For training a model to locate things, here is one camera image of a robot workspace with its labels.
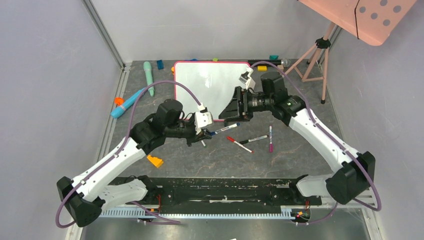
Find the blue whiteboard marker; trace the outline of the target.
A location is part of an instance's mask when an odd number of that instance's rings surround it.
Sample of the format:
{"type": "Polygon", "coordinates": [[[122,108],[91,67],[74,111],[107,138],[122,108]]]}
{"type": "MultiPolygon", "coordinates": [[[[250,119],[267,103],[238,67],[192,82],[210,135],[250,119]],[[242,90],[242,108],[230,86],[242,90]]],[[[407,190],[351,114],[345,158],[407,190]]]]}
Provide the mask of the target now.
{"type": "Polygon", "coordinates": [[[212,131],[212,132],[210,133],[210,135],[211,135],[211,136],[214,136],[214,135],[217,135],[217,134],[223,133],[223,132],[225,132],[225,131],[228,131],[228,130],[230,130],[230,129],[236,128],[236,127],[238,127],[238,126],[240,126],[240,123],[239,123],[239,122],[234,123],[234,124],[231,124],[231,125],[228,125],[228,126],[223,127],[223,128],[221,128],[221,129],[218,129],[218,130],[212,131]]]}

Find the magenta whiteboard marker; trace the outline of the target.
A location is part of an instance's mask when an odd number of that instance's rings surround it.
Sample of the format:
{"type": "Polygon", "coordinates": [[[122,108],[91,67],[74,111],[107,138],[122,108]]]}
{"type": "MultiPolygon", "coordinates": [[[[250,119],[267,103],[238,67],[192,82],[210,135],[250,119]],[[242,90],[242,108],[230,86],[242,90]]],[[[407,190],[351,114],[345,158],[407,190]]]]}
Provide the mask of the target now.
{"type": "Polygon", "coordinates": [[[274,145],[273,145],[273,127],[271,125],[269,126],[268,138],[269,138],[269,152],[272,153],[274,150],[274,145]]]}

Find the pink framed whiteboard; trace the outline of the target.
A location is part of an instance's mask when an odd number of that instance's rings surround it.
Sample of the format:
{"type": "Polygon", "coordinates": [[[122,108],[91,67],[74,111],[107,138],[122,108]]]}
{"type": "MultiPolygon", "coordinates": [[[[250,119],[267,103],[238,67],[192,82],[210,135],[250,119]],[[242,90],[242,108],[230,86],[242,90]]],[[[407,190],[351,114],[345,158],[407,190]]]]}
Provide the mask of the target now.
{"type": "Polygon", "coordinates": [[[249,66],[235,61],[178,61],[174,64],[174,80],[186,86],[218,121],[234,88],[246,86],[239,78],[249,66]]]}

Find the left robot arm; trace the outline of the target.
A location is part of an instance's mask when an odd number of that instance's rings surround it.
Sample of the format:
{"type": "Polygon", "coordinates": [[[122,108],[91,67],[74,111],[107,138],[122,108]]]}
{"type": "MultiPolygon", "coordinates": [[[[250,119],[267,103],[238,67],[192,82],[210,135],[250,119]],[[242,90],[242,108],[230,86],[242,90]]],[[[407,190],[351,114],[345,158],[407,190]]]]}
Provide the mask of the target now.
{"type": "Polygon", "coordinates": [[[60,178],[56,183],[61,200],[55,217],[57,227],[74,224],[85,227],[102,212],[129,202],[153,203],[157,190],[147,177],[120,185],[111,182],[130,165],[162,146],[167,138],[185,139],[189,147],[211,139],[207,127],[214,122],[212,113],[202,104],[197,108],[197,112],[184,120],[180,118],[183,105],[175,99],[165,100],[155,113],[132,126],[115,149],[91,168],[73,178],[60,178]]]}

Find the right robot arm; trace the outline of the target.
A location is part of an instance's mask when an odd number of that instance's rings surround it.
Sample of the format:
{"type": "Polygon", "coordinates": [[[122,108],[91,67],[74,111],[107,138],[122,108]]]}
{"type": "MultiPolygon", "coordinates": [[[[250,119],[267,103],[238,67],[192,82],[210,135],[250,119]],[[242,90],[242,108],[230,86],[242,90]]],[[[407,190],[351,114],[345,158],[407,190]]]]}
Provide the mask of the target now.
{"type": "Polygon", "coordinates": [[[375,157],[348,146],[307,108],[303,99],[290,95],[279,72],[260,77],[262,91],[237,86],[218,118],[225,122],[248,122],[255,112],[269,111],[300,134],[324,158],[332,170],[327,175],[303,175],[289,189],[289,199],[302,204],[312,196],[329,196],[345,205],[368,188],[374,180],[375,157]]]}

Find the red whiteboard marker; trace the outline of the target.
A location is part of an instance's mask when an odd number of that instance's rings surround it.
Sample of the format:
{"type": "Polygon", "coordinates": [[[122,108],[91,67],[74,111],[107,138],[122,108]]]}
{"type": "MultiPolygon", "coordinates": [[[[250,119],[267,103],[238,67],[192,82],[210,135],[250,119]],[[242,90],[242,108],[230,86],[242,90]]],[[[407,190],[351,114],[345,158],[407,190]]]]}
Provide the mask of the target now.
{"type": "Polygon", "coordinates": [[[234,143],[234,144],[238,145],[239,147],[243,148],[243,149],[244,149],[244,150],[246,150],[247,152],[249,152],[249,153],[251,153],[251,154],[253,154],[253,153],[254,153],[254,151],[252,151],[252,150],[250,150],[249,148],[245,147],[243,144],[241,144],[240,142],[236,141],[236,140],[235,140],[235,139],[233,139],[232,137],[227,136],[227,137],[226,137],[226,139],[227,139],[227,140],[229,140],[230,142],[232,142],[232,143],[234,143]]]}

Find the black rainbow marker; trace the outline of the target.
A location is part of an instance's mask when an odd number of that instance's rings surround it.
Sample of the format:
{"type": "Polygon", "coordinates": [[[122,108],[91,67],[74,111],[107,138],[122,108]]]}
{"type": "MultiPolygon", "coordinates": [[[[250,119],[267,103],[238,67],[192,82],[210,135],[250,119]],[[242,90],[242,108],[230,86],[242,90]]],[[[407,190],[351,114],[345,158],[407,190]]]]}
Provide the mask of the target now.
{"type": "Polygon", "coordinates": [[[262,136],[259,136],[259,137],[242,140],[239,143],[242,144],[242,145],[244,145],[244,144],[247,144],[247,143],[251,143],[251,142],[255,142],[255,141],[263,140],[263,139],[267,139],[267,138],[269,138],[268,135],[262,135],[262,136]]]}

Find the orange wedge block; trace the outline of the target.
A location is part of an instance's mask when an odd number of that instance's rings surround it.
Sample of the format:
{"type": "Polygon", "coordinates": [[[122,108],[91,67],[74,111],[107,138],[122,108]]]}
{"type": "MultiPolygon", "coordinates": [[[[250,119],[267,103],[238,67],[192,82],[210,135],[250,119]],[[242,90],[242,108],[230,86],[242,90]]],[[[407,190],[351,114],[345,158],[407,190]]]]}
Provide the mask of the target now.
{"type": "Polygon", "coordinates": [[[158,158],[158,157],[155,157],[155,156],[151,156],[150,154],[146,158],[156,168],[160,168],[163,165],[163,163],[164,163],[164,161],[161,158],[158,158]]]}

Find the dark blue block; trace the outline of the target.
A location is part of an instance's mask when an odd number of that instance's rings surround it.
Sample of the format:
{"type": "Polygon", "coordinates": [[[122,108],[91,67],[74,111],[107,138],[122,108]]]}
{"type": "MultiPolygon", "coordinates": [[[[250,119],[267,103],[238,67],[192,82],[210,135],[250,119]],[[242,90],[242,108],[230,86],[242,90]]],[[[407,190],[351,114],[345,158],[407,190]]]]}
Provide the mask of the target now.
{"type": "Polygon", "coordinates": [[[163,70],[163,69],[164,69],[164,63],[163,63],[163,61],[162,61],[162,60],[157,60],[157,61],[156,61],[156,65],[157,65],[157,68],[158,68],[159,70],[163,70]]]}

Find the blue toy crayon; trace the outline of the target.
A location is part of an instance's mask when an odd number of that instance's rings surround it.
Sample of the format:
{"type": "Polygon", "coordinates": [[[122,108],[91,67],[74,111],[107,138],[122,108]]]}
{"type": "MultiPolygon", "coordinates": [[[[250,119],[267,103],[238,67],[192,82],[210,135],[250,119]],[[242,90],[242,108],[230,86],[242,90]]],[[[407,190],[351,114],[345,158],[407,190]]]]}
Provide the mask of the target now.
{"type": "Polygon", "coordinates": [[[118,106],[111,111],[110,116],[114,119],[117,119],[120,116],[122,116],[124,114],[124,112],[127,109],[129,109],[135,103],[137,97],[143,92],[144,89],[145,88],[138,90],[136,93],[134,93],[131,97],[129,97],[126,100],[121,98],[120,103],[116,103],[116,104],[118,104],[118,106]]]}

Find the orange small toy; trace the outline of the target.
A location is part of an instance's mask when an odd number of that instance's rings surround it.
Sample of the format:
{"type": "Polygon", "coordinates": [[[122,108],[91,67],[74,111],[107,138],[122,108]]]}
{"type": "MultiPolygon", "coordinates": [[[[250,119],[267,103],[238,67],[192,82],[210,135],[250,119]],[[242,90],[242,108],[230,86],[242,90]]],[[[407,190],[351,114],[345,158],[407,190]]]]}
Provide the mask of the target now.
{"type": "Polygon", "coordinates": [[[114,103],[115,103],[117,106],[121,106],[124,102],[125,102],[125,100],[124,100],[122,97],[116,97],[116,98],[114,99],[114,103]]]}

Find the mint green toy stick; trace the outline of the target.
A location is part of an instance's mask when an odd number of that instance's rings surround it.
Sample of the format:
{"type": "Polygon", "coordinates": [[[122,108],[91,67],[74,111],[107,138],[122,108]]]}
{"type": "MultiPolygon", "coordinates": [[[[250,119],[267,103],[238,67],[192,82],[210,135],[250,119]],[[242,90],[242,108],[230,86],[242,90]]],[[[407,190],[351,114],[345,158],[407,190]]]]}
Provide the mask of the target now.
{"type": "MultiPolygon", "coordinates": [[[[143,70],[145,73],[145,78],[146,78],[146,83],[147,85],[151,85],[154,81],[153,81],[153,74],[152,74],[152,65],[149,61],[145,61],[143,63],[143,70]]],[[[150,87],[148,89],[148,92],[150,94],[151,97],[153,97],[155,95],[155,89],[154,87],[150,87]]]]}

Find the pink tripod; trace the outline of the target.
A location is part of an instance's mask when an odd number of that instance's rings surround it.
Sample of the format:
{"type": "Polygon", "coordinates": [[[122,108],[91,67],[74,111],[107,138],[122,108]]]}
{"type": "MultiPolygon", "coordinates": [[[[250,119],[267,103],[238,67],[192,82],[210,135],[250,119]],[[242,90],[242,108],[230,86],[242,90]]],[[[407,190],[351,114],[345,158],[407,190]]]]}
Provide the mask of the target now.
{"type": "Polygon", "coordinates": [[[321,104],[326,103],[328,60],[330,47],[332,45],[330,42],[330,36],[335,27],[336,24],[331,22],[324,36],[316,39],[312,47],[285,71],[285,73],[288,75],[292,70],[295,70],[298,76],[301,77],[302,82],[322,81],[322,94],[320,100],[321,104]],[[305,72],[302,73],[299,70],[298,65],[308,56],[310,56],[310,58],[306,61],[308,67],[306,68],[305,72]],[[321,76],[310,78],[309,75],[315,65],[320,67],[321,76]]]}

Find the pink perforated panel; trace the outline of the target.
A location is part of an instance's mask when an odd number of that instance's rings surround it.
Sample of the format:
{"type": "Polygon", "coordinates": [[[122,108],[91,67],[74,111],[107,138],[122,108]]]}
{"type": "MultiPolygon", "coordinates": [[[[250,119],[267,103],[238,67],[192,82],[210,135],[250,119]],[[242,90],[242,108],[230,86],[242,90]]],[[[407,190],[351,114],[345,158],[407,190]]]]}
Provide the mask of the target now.
{"type": "Polygon", "coordinates": [[[381,46],[417,0],[300,0],[371,46],[381,46]]]}

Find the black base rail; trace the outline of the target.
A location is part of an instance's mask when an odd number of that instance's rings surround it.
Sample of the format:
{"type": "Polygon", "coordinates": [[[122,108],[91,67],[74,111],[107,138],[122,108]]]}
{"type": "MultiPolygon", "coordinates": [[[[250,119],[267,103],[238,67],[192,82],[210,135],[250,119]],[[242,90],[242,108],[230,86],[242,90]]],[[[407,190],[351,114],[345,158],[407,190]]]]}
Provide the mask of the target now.
{"type": "Polygon", "coordinates": [[[139,201],[162,214],[277,214],[282,206],[320,206],[319,196],[302,197],[293,178],[188,178],[138,176],[148,193],[139,201]]]}

